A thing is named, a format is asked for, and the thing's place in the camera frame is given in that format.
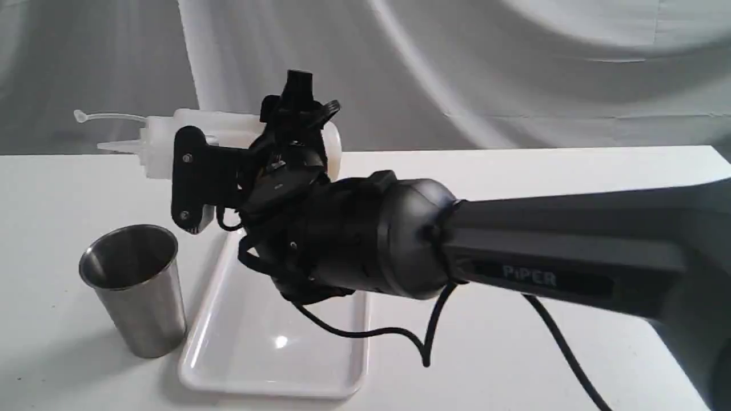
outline white tray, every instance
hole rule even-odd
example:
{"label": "white tray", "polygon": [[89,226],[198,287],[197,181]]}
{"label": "white tray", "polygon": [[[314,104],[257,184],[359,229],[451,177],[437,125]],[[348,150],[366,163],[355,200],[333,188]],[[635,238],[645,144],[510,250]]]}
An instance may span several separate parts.
{"label": "white tray", "polygon": [[[229,234],[190,331],[178,375],[201,391],[340,399],[368,373],[368,340],[322,330],[285,301],[271,279],[238,262]],[[368,298],[355,293],[308,307],[325,322],[368,329]]]}

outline white backdrop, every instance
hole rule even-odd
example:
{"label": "white backdrop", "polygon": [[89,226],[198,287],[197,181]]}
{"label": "white backdrop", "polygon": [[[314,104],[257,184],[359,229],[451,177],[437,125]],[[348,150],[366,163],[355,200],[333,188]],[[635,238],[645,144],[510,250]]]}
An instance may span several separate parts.
{"label": "white backdrop", "polygon": [[202,109],[258,112],[287,68],[345,149],[723,143],[722,0],[179,0]]}

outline metal cup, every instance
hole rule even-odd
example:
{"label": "metal cup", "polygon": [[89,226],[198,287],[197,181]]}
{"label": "metal cup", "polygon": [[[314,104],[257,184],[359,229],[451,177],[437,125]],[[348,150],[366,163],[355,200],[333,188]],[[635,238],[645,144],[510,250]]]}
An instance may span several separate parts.
{"label": "metal cup", "polygon": [[79,261],[81,279],[94,288],[138,357],[161,357],[185,337],[177,253],[170,231],[132,225],[96,240]]}

